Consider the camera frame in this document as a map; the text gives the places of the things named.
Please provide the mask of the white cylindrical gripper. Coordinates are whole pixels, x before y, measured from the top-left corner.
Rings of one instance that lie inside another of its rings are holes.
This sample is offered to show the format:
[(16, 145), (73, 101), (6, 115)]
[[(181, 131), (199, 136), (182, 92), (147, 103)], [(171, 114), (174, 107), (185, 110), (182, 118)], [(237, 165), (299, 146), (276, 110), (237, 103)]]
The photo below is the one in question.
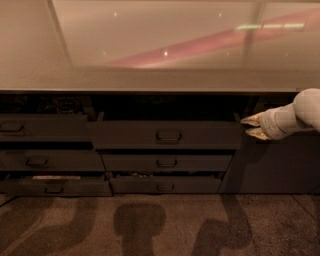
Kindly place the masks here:
[(240, 123), (254, 127), (245, 131), (251, 137), (263, 141), (281, 140), (294, 133), (313, 131), (315, 107), (310, 104), (291, 103), (245, 117)]

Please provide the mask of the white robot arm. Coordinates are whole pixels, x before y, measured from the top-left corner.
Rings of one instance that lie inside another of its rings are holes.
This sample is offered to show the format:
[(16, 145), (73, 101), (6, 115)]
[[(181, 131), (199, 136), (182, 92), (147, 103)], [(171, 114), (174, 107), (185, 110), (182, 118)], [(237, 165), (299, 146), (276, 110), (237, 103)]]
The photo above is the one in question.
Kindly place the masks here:
[(260, 140), (281, 140), (294, 133), (320, 132), (320, 89), (299, 92), (292, 103), (260, 112), (240, 121), (246, 134)]

